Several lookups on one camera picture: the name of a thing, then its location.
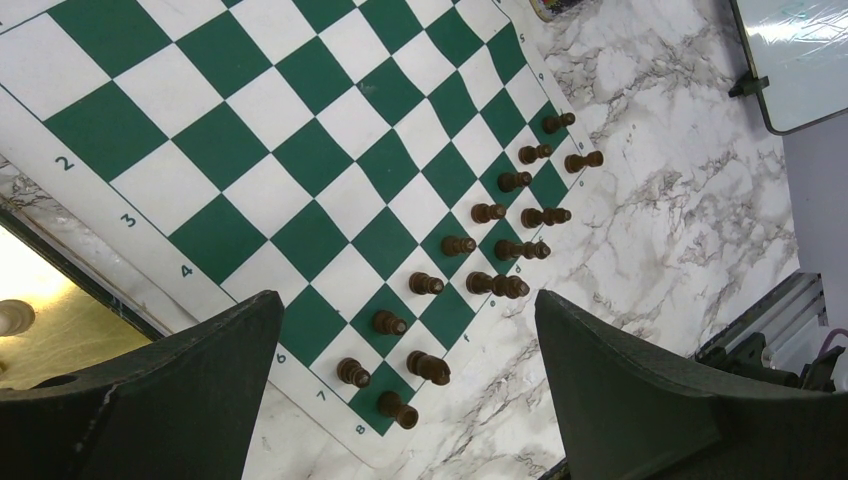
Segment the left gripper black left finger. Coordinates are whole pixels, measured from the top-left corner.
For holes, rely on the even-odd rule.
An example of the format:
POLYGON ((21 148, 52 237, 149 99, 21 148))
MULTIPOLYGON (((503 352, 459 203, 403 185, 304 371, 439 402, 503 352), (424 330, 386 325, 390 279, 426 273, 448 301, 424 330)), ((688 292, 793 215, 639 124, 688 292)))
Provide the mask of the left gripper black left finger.
POLYGON ((179 333, 1 392, 5 479, 238 479, 284 315, 264 290, 179 333))

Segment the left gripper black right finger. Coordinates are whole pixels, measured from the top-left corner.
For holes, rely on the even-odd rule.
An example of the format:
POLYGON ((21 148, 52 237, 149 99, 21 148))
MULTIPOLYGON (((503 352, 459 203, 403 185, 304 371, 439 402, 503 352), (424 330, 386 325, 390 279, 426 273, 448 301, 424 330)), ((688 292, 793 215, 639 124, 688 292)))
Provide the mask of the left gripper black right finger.
POLYGON ((573 479, 843 479, 847 397, 679 356, 550 291, 535 323, 573 479))

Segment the dark knight piece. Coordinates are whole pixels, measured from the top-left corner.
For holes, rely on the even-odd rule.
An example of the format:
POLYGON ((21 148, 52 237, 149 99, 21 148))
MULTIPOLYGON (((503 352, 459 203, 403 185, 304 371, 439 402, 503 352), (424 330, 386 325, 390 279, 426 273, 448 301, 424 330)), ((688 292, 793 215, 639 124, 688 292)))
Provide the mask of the dark knight piece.
POLYGON ((407 356, 406 367, 413 375, 430 381, 434 385, 444 386, 450 382, 451 370, 441 358, 415 350, 407 356))

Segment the dark queen piece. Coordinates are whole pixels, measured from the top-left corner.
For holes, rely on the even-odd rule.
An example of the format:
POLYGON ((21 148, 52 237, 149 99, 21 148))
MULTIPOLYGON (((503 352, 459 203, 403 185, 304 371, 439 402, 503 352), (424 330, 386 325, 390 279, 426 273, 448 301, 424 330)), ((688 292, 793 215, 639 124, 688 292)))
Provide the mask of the dark queen piece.
POLYGON ((502 261, 518 258, 546 259, 551 255, 551 248, 543 241, 516 243, 508 240, 499 240, 494 248, 495 256, 502 261))

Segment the dark rook corner placed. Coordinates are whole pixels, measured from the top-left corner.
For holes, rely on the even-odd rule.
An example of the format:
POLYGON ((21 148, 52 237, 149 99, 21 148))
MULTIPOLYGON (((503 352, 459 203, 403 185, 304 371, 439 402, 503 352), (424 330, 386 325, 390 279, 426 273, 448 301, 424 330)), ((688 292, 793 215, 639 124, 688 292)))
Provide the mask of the dark rook corner placed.
POLYGON ((419 420, 419 412, 403 401, 395 391, 383 392, 377 402, 378 411, 385 417, 394 420, 401 428, 414 428, 419 420))

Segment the dark pawn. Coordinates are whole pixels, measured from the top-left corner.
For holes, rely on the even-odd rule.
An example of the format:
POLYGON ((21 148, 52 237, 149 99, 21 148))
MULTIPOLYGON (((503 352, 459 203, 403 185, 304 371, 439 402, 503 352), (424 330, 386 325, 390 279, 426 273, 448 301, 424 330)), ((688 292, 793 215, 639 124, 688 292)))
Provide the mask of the dark pawn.
POLYGON ((525 165, 532 164, 539 159, 548 158, 554 152, 550 144, 541 144, 538 146, 524 146, 518 151, 518 160, 525 165))

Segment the dark king piece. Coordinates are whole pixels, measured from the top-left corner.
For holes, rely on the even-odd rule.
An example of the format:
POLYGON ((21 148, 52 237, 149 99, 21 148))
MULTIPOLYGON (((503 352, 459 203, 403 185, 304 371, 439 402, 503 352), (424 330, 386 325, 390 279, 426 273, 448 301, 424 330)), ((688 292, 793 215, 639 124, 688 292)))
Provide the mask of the dark king piece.
POLYGON ((517 299, 530 293, 529 285, 517 275, 491 276, 484 272, 471 272, 466 279, 466 288, 472 294, 491 293, 497 297, 517 299))

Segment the gold tin with white pieces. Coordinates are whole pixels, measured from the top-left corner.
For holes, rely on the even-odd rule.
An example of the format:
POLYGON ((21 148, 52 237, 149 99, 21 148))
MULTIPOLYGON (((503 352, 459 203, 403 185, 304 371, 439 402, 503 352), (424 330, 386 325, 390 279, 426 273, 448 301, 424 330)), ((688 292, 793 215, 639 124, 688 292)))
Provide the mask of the gold tin with white pieces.
POLYGON ((1 300, 36 312, 33 325, 1 336, 1 386, 26 390, 162 338, 86 271, 12 213, 1 214, 1 300))

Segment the white chess pieces pile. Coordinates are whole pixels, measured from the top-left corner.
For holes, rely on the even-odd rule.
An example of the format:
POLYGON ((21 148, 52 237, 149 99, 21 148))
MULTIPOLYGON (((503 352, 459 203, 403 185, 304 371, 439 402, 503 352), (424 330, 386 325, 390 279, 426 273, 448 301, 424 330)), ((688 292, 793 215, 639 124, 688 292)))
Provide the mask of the white chess pieces pile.
POLYGON ((18 299, 0 301, 1 336, 15 336, 28 330, 34 323, 35 309, 18 299))

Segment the green white chess board mat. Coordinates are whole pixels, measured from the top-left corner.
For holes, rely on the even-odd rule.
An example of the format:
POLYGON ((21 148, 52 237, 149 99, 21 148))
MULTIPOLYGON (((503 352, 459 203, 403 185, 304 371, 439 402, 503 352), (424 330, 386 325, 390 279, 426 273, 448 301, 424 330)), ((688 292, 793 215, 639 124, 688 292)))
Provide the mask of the green white chess board mat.
POLYGON ((573 213, 596 151, 516 1, 5 1, 1 153, 197 320, 262 290, 284 306, 270 381, 365 463, 413 438, 377 408, 424 418, 516 299, 466 288, 517 275, 499 240, 550 241, 526 208, 573 213), (525 165, 524 146, 550 144, 525 165), (530 172, 509 193, 497 179, 530 172), (474 205, 506 215, 475 223, 474 205), (474 252, 449 257, 446 236, 474 252), (409 277, 443 280, 418 295, 409 277), (388 310, 403 336, 374 330, 388 310), (337 376, 352 357, 363 389, 337 376))

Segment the gold tin with dark pieces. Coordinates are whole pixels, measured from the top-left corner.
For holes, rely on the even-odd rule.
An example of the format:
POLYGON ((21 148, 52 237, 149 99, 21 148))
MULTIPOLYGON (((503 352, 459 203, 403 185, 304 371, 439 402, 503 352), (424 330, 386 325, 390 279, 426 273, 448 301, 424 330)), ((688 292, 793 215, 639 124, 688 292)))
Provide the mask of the gold tin with dark pieces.
POLYGON ((551 22, 558 15, 581 4, 582 0, 530 0, 529 3, 543 22, 551 22))

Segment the small whiteboard tablet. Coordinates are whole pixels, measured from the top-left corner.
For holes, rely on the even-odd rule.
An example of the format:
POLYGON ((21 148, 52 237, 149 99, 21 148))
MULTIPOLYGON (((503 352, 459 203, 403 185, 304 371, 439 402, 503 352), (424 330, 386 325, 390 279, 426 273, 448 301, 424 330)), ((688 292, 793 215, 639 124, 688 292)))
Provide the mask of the small whiteboard tablet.
POLYGON ((757 97, 774 135, 847 112, 845 1, 733 1, 748 71, 730 97, 757 97))

